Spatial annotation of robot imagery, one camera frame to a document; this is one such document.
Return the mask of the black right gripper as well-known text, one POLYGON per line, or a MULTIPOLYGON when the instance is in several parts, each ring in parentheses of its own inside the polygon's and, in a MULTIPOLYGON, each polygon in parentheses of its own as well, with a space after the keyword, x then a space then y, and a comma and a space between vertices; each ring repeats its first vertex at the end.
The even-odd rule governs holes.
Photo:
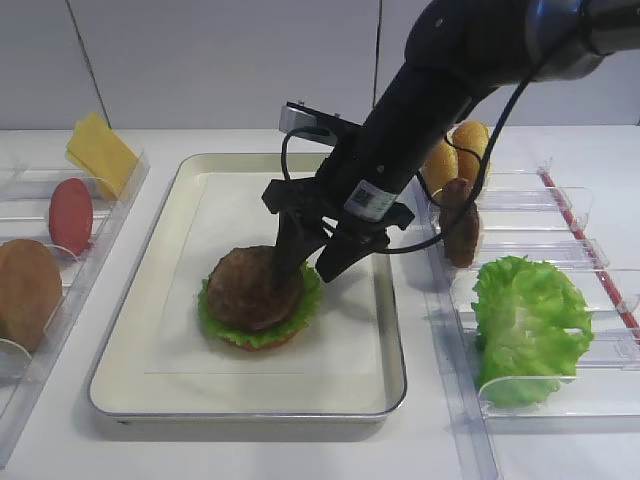
POLYGON ((262 194, 267 209, 278 215, 272 260, 278 288, 325 245, 315 269, 325 283, 332 282, 378 245, 388 244, 389 227, 404 230, 413 221, 414 213, 397 201, 396 192, 366 178, 368 167, 359 158, 357 140, 356 129, 336 134, 326 127, 295 127, 285 134, 280 154, 283 178, 270 181, 262 194), (311 177, 291 177, 288 144, 293 137, 333 147, 311 177))

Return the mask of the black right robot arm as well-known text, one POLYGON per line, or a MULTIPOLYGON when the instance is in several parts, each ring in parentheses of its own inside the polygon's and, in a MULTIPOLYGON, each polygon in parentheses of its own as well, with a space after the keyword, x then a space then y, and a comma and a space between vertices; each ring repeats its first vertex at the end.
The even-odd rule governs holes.
POLYGON ((414 24, 404 62, 362 124, 289 102, 279 128, 331 147, 308 178, 269 183, 279 218, 273 278, 310 256, 324 281, 388 251, 387 229, 407 227, 399 194, 427 153, 504 85, 580 79, 609 55, 639 46, 635 1, 433 1, 414 24))

